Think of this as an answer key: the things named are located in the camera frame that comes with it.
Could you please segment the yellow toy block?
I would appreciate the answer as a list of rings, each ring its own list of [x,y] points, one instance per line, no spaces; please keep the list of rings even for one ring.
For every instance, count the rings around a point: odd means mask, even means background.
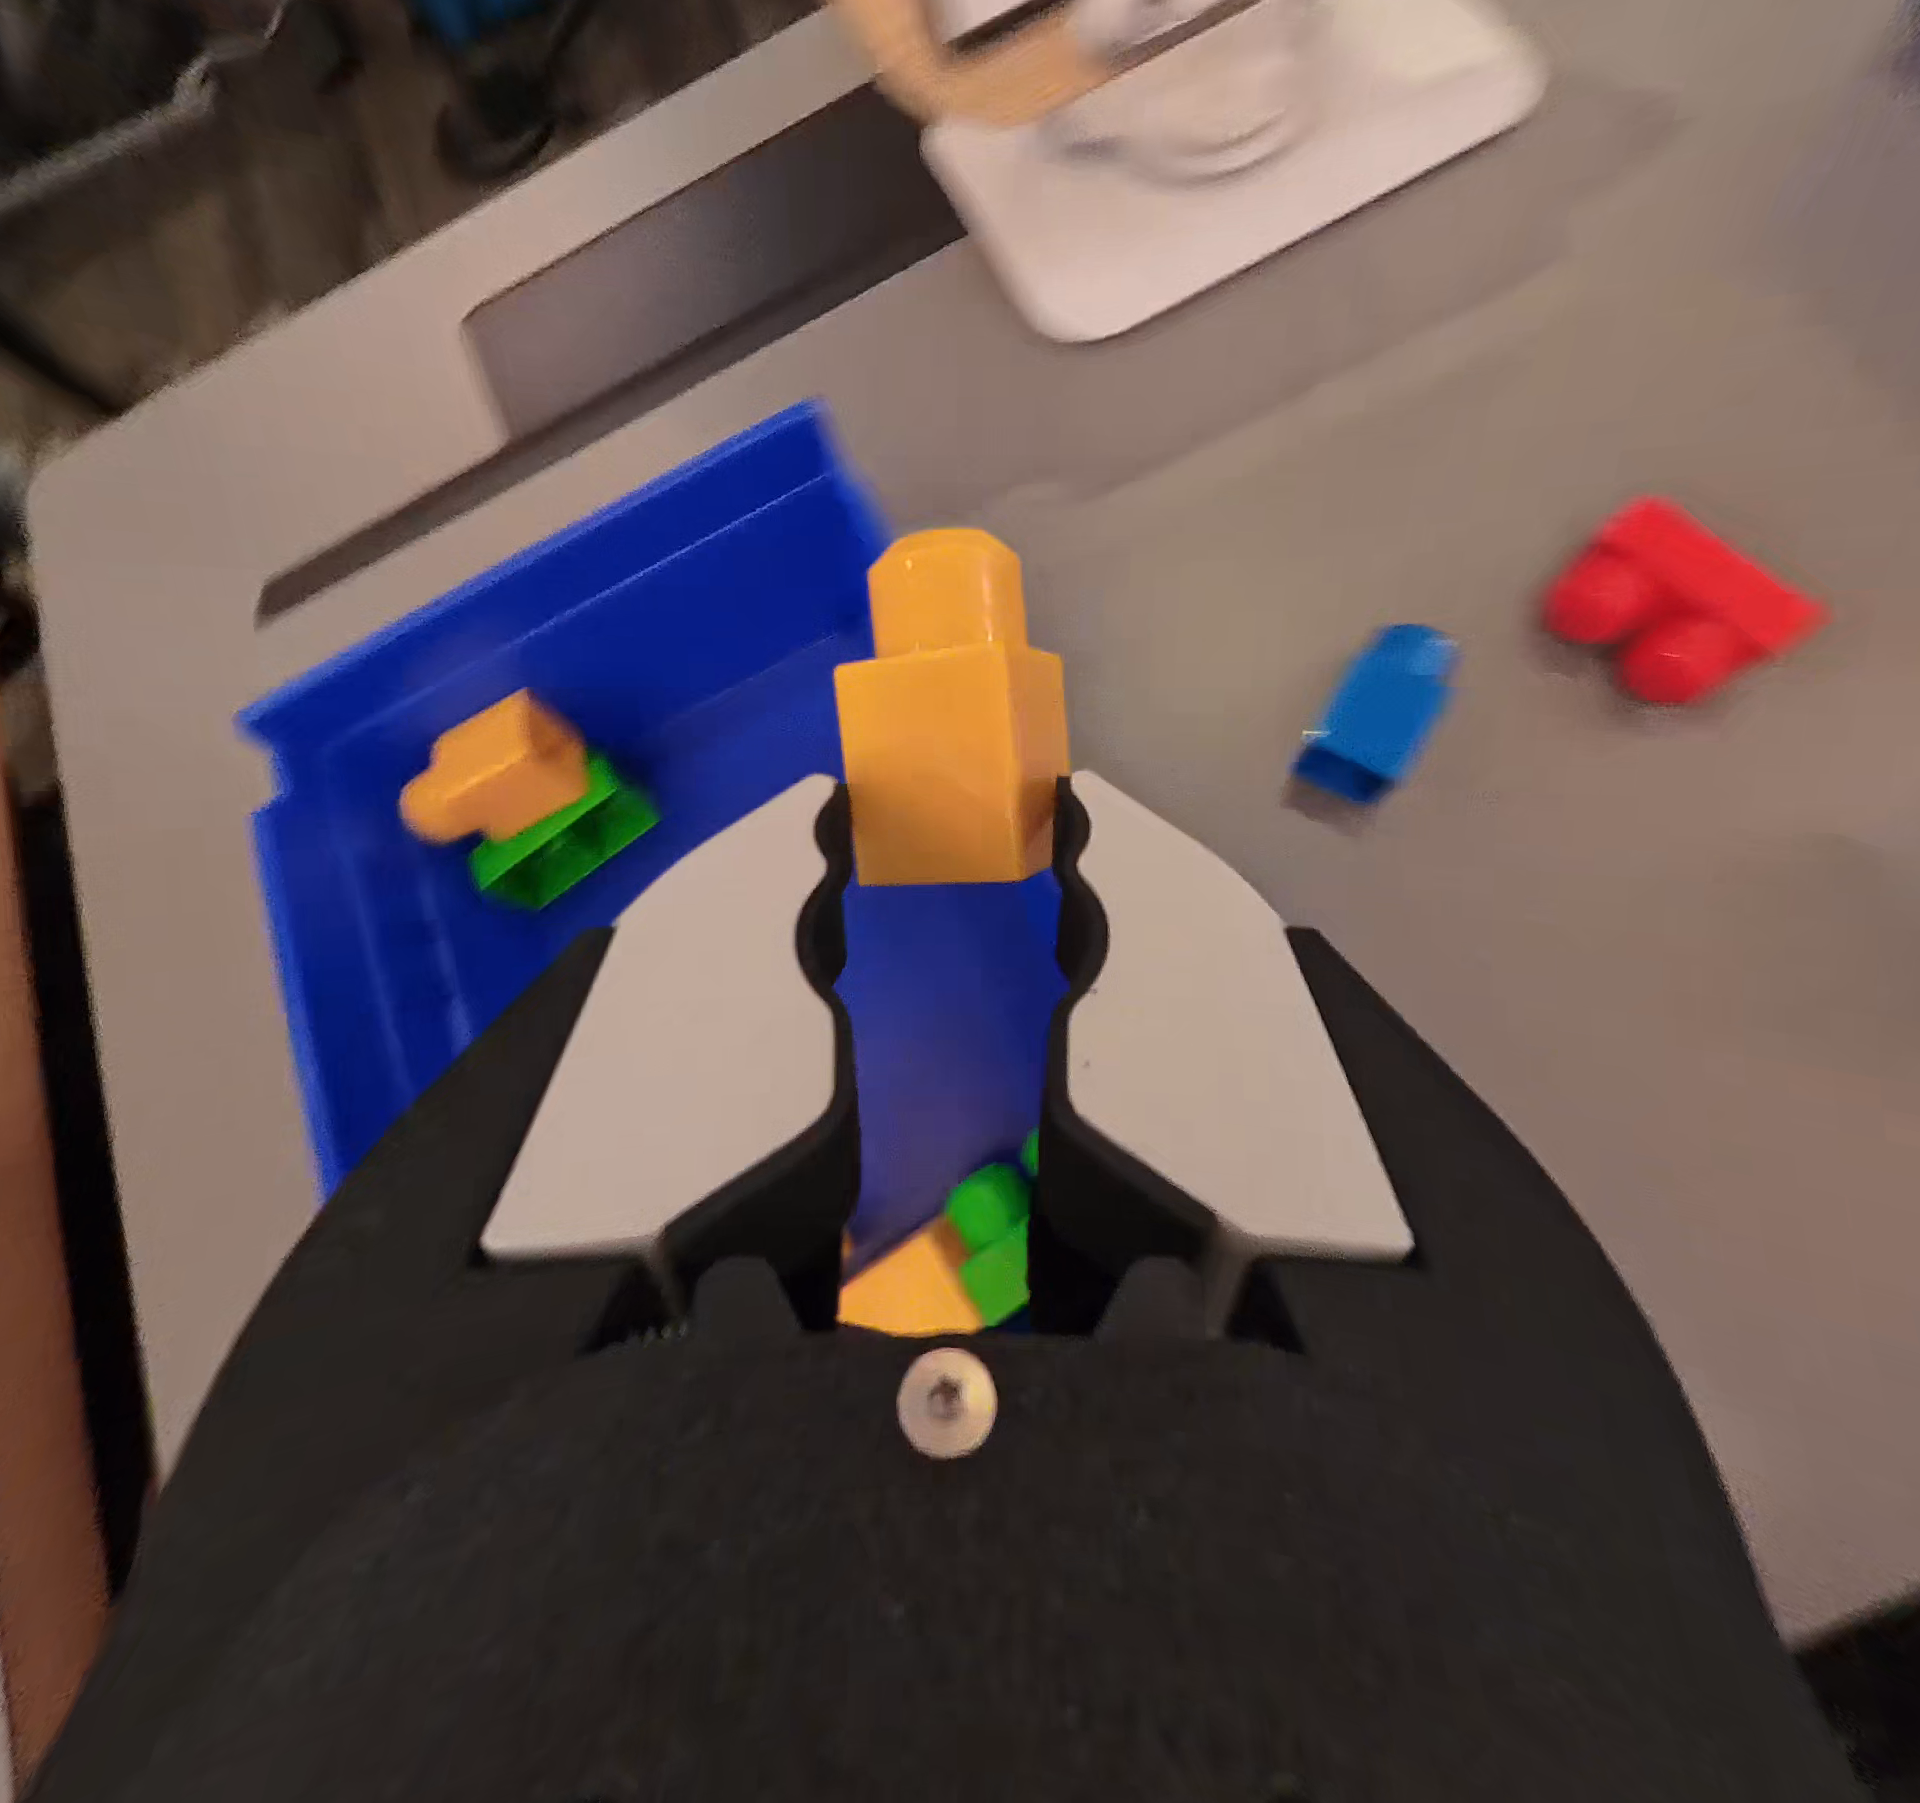
[[[965,1281],[968,1250],[947,1216],[844,1279],[837,1324],[876,1336],[975,1336],[987,1330]]]
[[[506,841],[587,796],[581,736],[520,691],[444,732],[425,769],[399,796],[399,820],[420,841]]]
[[[921,530],[876,560],[868,596],[875,655],[833,677],[857,879],[1040,876],[1068,703],[1061,656],[1027,631],[1021,558],[981,529]]]

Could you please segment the blue toy block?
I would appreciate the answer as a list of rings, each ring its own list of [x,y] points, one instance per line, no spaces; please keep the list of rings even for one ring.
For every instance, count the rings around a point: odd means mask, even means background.
[[[1291,780],[1373,808],[1413,772],[1453,699],[1456,643],[1421,623],[1384,626],[1343,671]]]

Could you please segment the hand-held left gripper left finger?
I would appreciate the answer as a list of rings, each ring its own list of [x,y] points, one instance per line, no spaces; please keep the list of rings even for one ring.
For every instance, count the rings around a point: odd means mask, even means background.
[[[666,1311],[765,1263],[837,1326],[862,1188],[848,966],[852,805],[809,775],[611,924],[480,1236],[490,1263],[638,1263]]]

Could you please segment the red toy block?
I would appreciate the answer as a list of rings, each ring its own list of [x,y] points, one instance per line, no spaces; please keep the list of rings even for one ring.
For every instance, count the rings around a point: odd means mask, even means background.
[[[1811,593],[1655,494],[1614,512],[1540,601],[1551,638],[1602,655],[1616,691],[1653,709],[1712,700],[1828,617]]]

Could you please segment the green toy block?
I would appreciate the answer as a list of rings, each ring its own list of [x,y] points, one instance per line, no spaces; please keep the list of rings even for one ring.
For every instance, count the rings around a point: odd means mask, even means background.
[[[957,1283],[981,1330],[995,1333],[1028,1310],[1028,1222],[1038,1176],[1038,1131],[990,1158],[947,1195]]]
[[[657,831],[653,796],[599,748],[585,752],[585,791],[505,839],[467,852],[467,879],[492,905],[540,913]]]

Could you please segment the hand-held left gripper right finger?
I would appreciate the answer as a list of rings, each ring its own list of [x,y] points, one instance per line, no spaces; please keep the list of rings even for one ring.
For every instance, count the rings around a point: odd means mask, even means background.
[[[1171,1263],[1220,1336],[1277,1263],[1405,1270],[1415,1236],[1289,927],[1093,772],[1056,784],[1031,1327],[1090,1336]]]

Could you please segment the blue plastic storage bin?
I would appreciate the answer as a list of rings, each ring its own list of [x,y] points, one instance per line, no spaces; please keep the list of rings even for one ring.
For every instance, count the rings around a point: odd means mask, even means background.
[[[812,406],[775,416],[282,684],[239,730],[292,1067],[324,1193],[587,927],[810,773],[833,670],[871,653],[876,510]],[[648,831],[549,905],[484,894],[406,831],[431,743],[515,691],[646,796]],[[1060,894],[852,886],[854,1260],[939,1216],[1038,1121]]]

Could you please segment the grey desk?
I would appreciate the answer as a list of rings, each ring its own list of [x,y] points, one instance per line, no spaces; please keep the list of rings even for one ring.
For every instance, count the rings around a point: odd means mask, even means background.
[[[809,17],[34,485],[160,1473],[317,1186],[234,714],[799,399],[896,524],[1021,551],[1072,760],[1319,927],[1522,1138],[1677,1368],[1790,1636],[1916,1588],[1916,265],[1903,0],[1493,0],[1498,144],[1186,311],[1034,338],[950,243],[678,399],[512,445],[467,317],[857,88]],[[1828,623],[1653,709],[1548,636],[1666,497]],[[1291,780],[1456,643],[1373,808]]]

